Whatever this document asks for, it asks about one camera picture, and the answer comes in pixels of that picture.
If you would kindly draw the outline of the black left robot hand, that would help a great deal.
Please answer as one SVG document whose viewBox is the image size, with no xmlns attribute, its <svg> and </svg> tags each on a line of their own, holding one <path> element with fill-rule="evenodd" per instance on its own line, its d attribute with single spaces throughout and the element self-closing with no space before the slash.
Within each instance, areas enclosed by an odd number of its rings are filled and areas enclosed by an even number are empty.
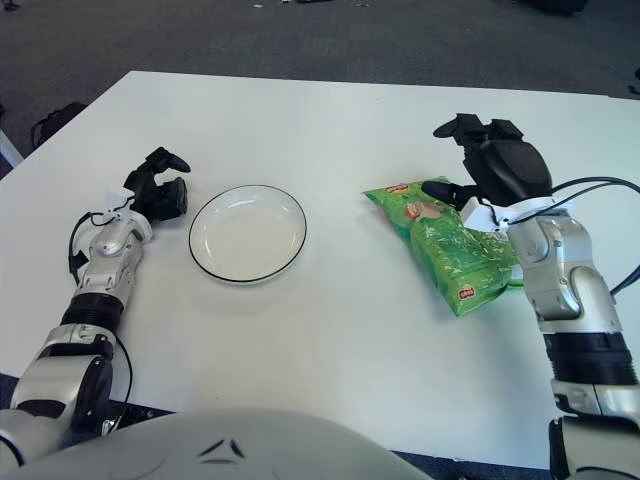
<svg viewBox="0 0 640 480">
<path fill-rule="evenodd" d="M 187 212 L 187 187 L 182 177 L 156 183 L 155 177 L 167 170 L 190 173 L 191 167 L 179 156 L 158 147 L 128 175 L 123 185 L 134 194 L 131 209 L 150 223 L 178 218 Z"/>
</svg>

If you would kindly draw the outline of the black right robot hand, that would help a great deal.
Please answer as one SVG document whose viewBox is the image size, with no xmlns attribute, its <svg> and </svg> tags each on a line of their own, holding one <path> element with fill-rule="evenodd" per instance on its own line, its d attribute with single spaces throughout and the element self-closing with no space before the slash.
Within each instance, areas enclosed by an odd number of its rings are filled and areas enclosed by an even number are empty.
<svg viewBox="0 0 640 480">
<path fill-rule="evenodd" d="M 484 125 L 474 114 L 458 113 L 434 131 L 437 138 L 453 138 L 464 150 L 463 165 L 474 183 L 457 185 L 440 180 L 422 183 L 422 191 L 460 211 L 473 197 L 508 207 L 551 194 L 548 167 L 523 133 L 509 120 Z"/>
</svg>

